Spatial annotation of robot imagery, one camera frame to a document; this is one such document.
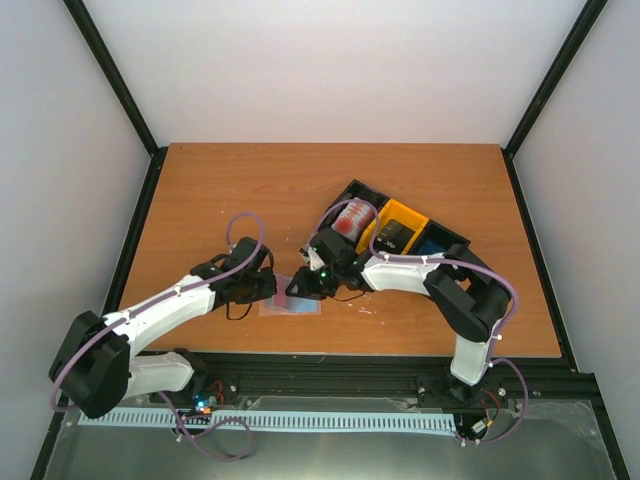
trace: wire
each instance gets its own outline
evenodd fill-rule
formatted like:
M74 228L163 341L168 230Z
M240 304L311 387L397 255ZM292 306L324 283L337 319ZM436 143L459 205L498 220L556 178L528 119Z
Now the wire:
M485 390L484 388L482 389L482 391L484 393L486 393L489 397L491 397L491 400L493 400L493 403L496 404L496 414L493 416L492 420L495 420L498 417L498 414L500 413L500 402L498 401L498 398L491 393L489 390Z
M362 292L362 293L360 293L360 294L358 294L358 295L355 295L355 296L353 296L353 297L351 297L351 298L344 298L344 299L342 299L342 298L336 298L336 297L331 297L331 298L332 298L333 300L335 300L336 302L350 302L351 300L355 300L356 298L360 298L360 297L364 296L364 294L365 294L365 293L366 293L366 292Z
M236 272L239 272L240 270L242 270L244 267L249 265L249 263L255 258L255 256L260 251L260 248L262 247L262 244L264 242L264 224L262 223L262 220L260 219L260 217L258 217L255 213L242 212L231 218L231 220L229 221L229 224L227 225L227 231L225 234L227 244L230 244L231 228L233 227L233 224L236 222L236 220L238 220L241 217L251 217L258 223L259 237L258 237L258 242L256 243L256 246L253 249L253 251L237 267L232 268L229 271L221 273L220 275L217 275L215 277L205 279L199 282L195 282L190 285L182 286L180 288L181 292L188 292L190 290L194 290L204 285L211 285L214 282L223 280L235 274ZM135 318L136 316L140 315L141 313L145 312L151 307L159 304L160 302L163 302L164 300L172 298L175 295L178 295L178 291L176 291L176 289L171 289L170 291L165 292L164 294L149 300L148 302L142 304L135 310L132 310L131 312L129 312L129 319ZM56 376L56 379L53 381L53 387L51 390L51 394L49 395L49 406L53 410L55 410L56 412L67 412L67 411L78 408L77 405L68 405L68 406L58 405L58 402L56 401L56 397L58 395L58 390L60 390L60 386L62 385L62 382L64 382L65 378L67 378L67 375L69 374L71 369L78 363L78 361L83 357L85 353L87 353L91 348L93 348L93 346L96 345L102 338L104 338L106 335L108 335L110 332L118 328L123 323L127 322L129 319L123 316L122 318L107 325L105 328L103 328L98 333L96 333L93 337L91 337L82 347L80 347L80 349L76 353L74 353L71 356L69 361L66 363L64 367L62 367L62 370L60 371L60 373L58 373L58 375Z
M476 441L476 445L491 445L491 444L494 444L494 443L501 442L505 438L507 438L510 435L512 435L513 432L515 432L520 427L520 425L522 425L522 422L524 421L524 417L525 417L525 415L527 413L527 409L529 408L529 389L527 387L527 382L524 380L524 376L522 375L522 372L520 372L520 370L518 370L518 367L516 367L515 364L511 360L509 360L508 358L497 358L497 359L495 359L493 361L491 366L495 367L496 365L499 365L501 363L505 363L509 367L511 367L511 369L518 376L518 380L520 380L520 385L522 385L522 392L524 394L524 401L522 403L522 411L520 412L520 416L516 419L515 423L513 424L513 426L509 430L504 432L502 435L498 435L497 437L492 438L491 440ZM454 434L454 436L458 440L460 440L463 445L465 444L466 439L462 438L459 433L456 432Z
M366 200L361 200L359 198L349 198L346 200L341 200L336 204L332 205L331 207L329 207L327 211L324 212L322 217L320 217L320 220L318 221L315 228L313 229L313 233L311 234L311 237L313 237L313 235L316 234L316 232L322 225L322 222L324 222L324 220L329 215L331 215L335 210L337 210L341 206L348 204L350 202L362 203L363 205L367 205L373 210L373 214L375 217L375 224L374 224L373 233L369 238L369 251L374 257L384 260L386 262L393 261L398 263L417 263L417 264L431 263L431 264L452 265L460 268L466 268L469 270L476 271L478 273L482 273L492 278L493 280L498 282L500 285L502 285L505 290L507 290L507 292L509 293L509 296L511 297L511 308L504 315L504 317L502 317L502 321L495 326L492 332L493 338L489 342L489 348L487 349L487 355L485 357L485 362L490 363L491 357L493 356L493 351L495 349L494 339L498 337L498 334L502 331L504 327L506 327L506 325L509 323L509 321L511 321L513 316L516 314L516 312L520 308L520 297L518 296L518 292L516 291L515 287L506 278L497 274L493 270L489 270L488 268L484 268L479 265L475 265L473 263L462 262L460 260L453 260L450 258L439 258L439 257L433 258L427 255L391 255L391 254L377 252L373 247L373 242L374 242L374 239L378 236L378 231L380 229L380 215L378 214L378 209L376 207L374 207L371 203L367 202Z
M267 256L269 257L269 268L273 270L273 266L276 264L276 261L273 258L273 252L268 248L267 248Z
M484 411L484 416L487 419L487 428L489 428L489 421L491 419L489 418L489 411L487 410L487 404L484 401L484 398L480 399L480 403L482 403L482 410Z
M234 321L234 322L237 322L238 320L243 320L247 315L249 315L249 312L251 312L251 307L253 307L253 303L250 303L250 304L249 304L249 306L247 307L247 310L246 310L246 311L245 311L241 316L239 316L238 318L231 318L231 317L229 316L229 314L230 314L230 307L229 307L229 304L227 303L227 304L225 305L225 309L226 309L226 311L227 311L227 312L226 312L226 313L227 313L227 320L232 320L232 321Z
M171 399L169 398L169 396L165 392L158 392L158 395L160 395L160 397L169 406L169 409L171 410L173 415L176 417L176 426L182 432L182 434L186 437L186 439L189 440L189 442L191 442L191 444L194 447L196 447L196 449L198 449L198 451L200 453L202 453L203 455L206 455L210 459L215 460L217 462L235 462L236 460L240 460L242 457L244 457L253 448L253 432L251 431L251 428L249 428L249 425L247 424L247 422L245 422L242 418L240 418L240 417L225 418L223 420L220 420L217 423L214 423L213 425L211 425L206 430L204 430L204 431L202 431L202 432L200 432L200 433L198 433L196 435L191 435L191 433L189 433L189 430L188 430L187 426L184 424L184 421L182 420L182 415L180 415L180 412L178 411L176 406L171 402ZM196 419L196 418L212 418L212 417L210 415L194 415L192 417L189 417L190 420ZM213 454L211 452L207 452L202 447L202 445L200 445L200 443L198 443L198 441L196 440L197 438L201 438L201 437L204 437L206 435L209 435L209 434L213 433L218 428L220 428L222 425L226 425L226 424L229 424L229 423L238 423L247 432L247 443L245 444L244 448L240 451L240 453L237 453L236 455L233 455L231 457L222 457L220 455L215 455L215 454Z

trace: wooden table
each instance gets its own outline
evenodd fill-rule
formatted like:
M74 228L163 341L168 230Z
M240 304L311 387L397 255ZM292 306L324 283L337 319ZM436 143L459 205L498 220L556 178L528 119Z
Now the wooden table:
M173 144L121 306L228 251L226 224L247 210L266 225L276 272L292 275L302 265L298 248L354 178L466 236L472 250L515 285L522 306L497 354L560 356L497 145ZM257 228L242 219L233 235L257 236ZM234 307L232 315L244 310ZM223 310L187 322L152 348L394 355L451 355L454 348L454 333L435 305L403 292L325 300L321 315L268 317L254 308L232 322Z

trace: white wall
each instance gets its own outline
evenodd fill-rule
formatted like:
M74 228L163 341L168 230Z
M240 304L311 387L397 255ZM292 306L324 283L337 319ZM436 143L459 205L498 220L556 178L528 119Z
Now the white wall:
M28 478L49 366L100 311L147 158L62 2L0 15L0 476Z
M87 0L158 141L505 143L584 0Z
M581 370L640 478L640 3L609 2L516 166Z

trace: metal floor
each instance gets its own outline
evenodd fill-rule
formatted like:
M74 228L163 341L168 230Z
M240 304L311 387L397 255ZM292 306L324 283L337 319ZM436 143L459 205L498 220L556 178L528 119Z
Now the metal floor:
M496 430L511 421L501 414ZM254 434L253 453L216 463L170 429L63 426L46 478L102 479L613 479L585 402L530 406L520 431L497 445L460 447L453 438L404 433ZM206 448L231 454L244 433L220 431Z

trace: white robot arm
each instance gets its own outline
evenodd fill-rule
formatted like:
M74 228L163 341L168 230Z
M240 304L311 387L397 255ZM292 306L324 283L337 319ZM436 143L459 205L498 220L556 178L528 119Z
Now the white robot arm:
M194 267L178 283L144 302L103 317L92 312L79 315L60 347L49 377L89 418L104 415L124 398L185 389L194 375L194 366L187 358L176 352L149 356L139 353L170 330L220 306L230 302L248 304L273 296L273 264L261 268L267 256L272 258L266 247L260 247L245 267L237 268L248 260L254 248L257 242L244 237L229 255L219 255ZM81 353L100 332L104 336Z
M308 266L298 270L287 295L323 299L345 285L351 290L403 290L430 297L456 334L451 373L469 386L482 379L511 298L466 245L417 258L384 254L380 258L369 251L356 254L340 234L325 228L301 253ZM465 280L466 289L461 286Z

